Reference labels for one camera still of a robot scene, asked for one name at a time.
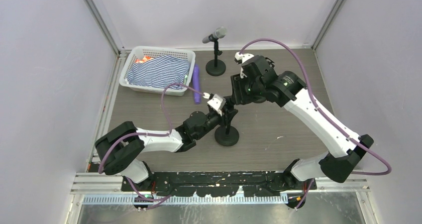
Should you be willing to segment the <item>black mic stand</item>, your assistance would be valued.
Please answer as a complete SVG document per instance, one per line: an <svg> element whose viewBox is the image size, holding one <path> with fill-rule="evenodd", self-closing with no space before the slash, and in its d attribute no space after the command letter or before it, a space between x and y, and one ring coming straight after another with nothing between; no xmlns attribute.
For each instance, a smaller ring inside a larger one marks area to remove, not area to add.
<svg viewBox="0 0 422 224"><path fill-rule="evenodd" d="M221 146L233 146L238 143L240 135L232 125L220 125L214 132L216 142Z"/></svg>
<svg viewBox="0 0 422 224"><path fill-rule="evenodd" d="M214 58L213 60L208 61L206 64L206 72L209 75L216 77L216 76L221 76L222 74L225 73L226 64L222 60L219 60L218 58L222 53L223 52L219 48L219 41L215 40L213 42Z"/></svg>

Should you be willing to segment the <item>purple microphone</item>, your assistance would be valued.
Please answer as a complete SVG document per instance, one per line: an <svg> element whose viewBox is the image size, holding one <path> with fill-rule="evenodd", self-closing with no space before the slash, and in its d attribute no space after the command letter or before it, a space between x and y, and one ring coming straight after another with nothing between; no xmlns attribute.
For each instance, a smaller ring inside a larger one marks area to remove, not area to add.
<svg viewBox="0 0 422 224"><path fill-rule="evenodd" d="M200 90L200 70L197 64L194 66L192 82L193 82L193 89L199 91ZM194 92L194 103L196 105L199 105L201 103L201 95L199 93Z"/></svg>

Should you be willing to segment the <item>silver microphone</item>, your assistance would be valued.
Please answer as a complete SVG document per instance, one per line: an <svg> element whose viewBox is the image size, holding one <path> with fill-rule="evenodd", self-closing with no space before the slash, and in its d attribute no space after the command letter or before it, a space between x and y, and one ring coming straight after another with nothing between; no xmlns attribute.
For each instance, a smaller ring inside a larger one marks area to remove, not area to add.
<svg viewBox="0 0 422 224"><path fill-rule="evenodd" d="M223 26L219 27L213 33L203 38L202 43L207 44L209 42L215 42L218 39L224 38L226 34L227 34L227 29Z"/></svg>

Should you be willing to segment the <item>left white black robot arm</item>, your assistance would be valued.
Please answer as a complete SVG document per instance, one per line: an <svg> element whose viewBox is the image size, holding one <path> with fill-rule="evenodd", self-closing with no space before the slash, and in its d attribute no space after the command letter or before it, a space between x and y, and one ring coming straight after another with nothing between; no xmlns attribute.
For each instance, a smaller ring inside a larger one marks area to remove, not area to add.
<svg viewBox="0 0 422 224"><path fill-rule="evenodd" d="M219 136L234 134L234 141L238 142L238 133L230 127L237 113L232 104L223 105L219 111L209 107L207 114L193 112L180 126L169 131L145 130L125 121L95 142L101 160L98 172L109 176L121 174L140 184L150 179L152 172L146 162L137 159L139 154L186 152L212 130Z"/></svg>

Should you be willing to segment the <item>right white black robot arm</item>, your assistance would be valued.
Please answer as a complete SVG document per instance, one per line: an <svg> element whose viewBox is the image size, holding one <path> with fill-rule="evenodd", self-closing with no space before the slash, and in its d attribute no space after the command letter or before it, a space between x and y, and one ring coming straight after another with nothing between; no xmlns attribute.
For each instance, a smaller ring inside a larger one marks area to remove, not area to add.
<svg viewBox="0 0 422 224"><path fill-rule="evenodd" d="M276 103L302 121L327 148L319 156L293 161L286 171L298 181L328 177L345 182L366 154L352 139L370 148L374 143L372 137L352 131L349 138L345 137L334 127L341 126L341 122L319 101L312 102L306 83L291 71L277 74L269 58L236 53L234 60L241 65L240 73L231 76L235 104L246 105L256 98Z"/></svg>

